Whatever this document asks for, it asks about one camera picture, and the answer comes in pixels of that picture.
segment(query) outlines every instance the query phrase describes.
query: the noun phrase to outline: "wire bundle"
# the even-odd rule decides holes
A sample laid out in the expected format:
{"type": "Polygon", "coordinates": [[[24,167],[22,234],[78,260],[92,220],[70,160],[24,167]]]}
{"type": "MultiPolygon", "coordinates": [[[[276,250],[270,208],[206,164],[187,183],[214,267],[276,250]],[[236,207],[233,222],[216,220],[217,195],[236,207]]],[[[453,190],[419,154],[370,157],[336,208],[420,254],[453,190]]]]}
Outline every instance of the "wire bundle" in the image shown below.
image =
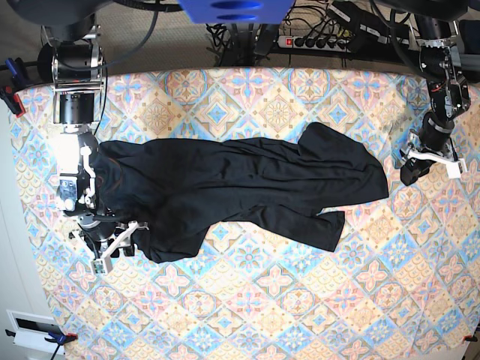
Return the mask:
{"type": "Polygon", "coordinates": [[[215,54],[215,65],[220,66],[224,60],[225,52],[230,49],[231,40],[225,42],[225,35],[228,34],[227,27],[224,24],[205,24],[207,32],[211,35],[211,47],[207,50],[215,54]]]}

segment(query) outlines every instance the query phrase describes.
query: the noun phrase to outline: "white wall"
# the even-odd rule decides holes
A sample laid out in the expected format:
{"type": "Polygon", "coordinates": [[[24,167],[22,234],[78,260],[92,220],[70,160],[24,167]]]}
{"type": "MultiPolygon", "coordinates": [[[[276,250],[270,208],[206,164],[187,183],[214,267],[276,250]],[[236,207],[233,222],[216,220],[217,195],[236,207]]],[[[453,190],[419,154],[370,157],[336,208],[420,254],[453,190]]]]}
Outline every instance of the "white wall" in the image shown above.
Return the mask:
{"type": "Polygon", "coordinates": [[[6,309],[51,317],[27,235],[16,183],[7,107],[0,100],[0,349],[1,359],[49,359],[12,344],[6,309]]]}

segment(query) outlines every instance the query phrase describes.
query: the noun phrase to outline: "tiled pattern fabric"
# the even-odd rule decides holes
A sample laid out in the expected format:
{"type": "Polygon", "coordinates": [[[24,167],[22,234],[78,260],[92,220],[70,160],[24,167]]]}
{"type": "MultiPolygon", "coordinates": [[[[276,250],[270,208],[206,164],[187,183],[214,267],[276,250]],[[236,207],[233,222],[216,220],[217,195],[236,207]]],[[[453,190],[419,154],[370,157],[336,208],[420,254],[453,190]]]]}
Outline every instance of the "tiled pattern fabric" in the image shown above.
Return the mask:
{"type": "Polygon", "coordinates": [[[138,253],[95,277],[54,204],[52,91],[23,91],[27,113],[10,117],[18,187],[52,314],[79,335],[69,359],[380,360],[459,346],[480,319],[480,91],[470,94],[453,133],[469,172],[448,180],[436,165],[404,187],[392,154],[429,106],[419,79],[260,68],[112,77],[101,140],[295,142],[324,122],[381,161],[391,194],[343,208],[334,253],[218,223],[193,259],[138,253]]]}

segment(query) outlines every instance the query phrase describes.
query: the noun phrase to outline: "black cloth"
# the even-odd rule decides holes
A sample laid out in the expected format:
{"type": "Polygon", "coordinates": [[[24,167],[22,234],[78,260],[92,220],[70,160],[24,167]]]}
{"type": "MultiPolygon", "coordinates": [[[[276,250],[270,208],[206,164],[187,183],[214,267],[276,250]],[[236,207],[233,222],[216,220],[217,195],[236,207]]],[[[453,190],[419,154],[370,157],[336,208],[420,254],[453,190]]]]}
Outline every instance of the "black cloth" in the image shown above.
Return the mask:
{"type": "Polygon", "coordinates": [[[333,251],[344,213],[323,208],[386,198],[383,168],[365,147],[320,123],[298,144],[254,138],[212,142],[107,141],[94,163],[98,191],[113,211],[147,221],[133,240],[156,263],[195,257],[212,224],[250,221],[333,251]]]}

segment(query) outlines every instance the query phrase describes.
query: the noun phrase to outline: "clamp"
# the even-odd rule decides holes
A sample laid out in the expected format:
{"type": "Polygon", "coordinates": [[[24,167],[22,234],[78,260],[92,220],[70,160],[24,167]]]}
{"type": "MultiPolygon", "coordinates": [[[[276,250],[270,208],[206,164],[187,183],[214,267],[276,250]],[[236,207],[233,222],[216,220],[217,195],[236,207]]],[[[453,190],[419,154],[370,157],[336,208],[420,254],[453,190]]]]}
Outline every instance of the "clamp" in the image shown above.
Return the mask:
{"type": "Polygon", "coordinates": [[[10,86],[0,87],[0,99],[2,99],[8,106],[8,109],[15,114],[17,118],[25,114],[25,107],[18,94],[14,94],[14,90],[10,86]]]}
{"type": "Polygon", "coordinates": [[[49,339],[45,337],[45,340],[48,341],[49,343],[57,344],[57,348],[55,349],[55,352],[53,353],[52,358],[50,358],[50,360],[55,358],[55,355],[57,355],[57,352],[59,351],[60,347],[78,339],[78,335],[70,334],[70,333],[65,335],[65,334],[56,334],[55,332],[48,331],[48,335],[52,338],[49,339]]]}

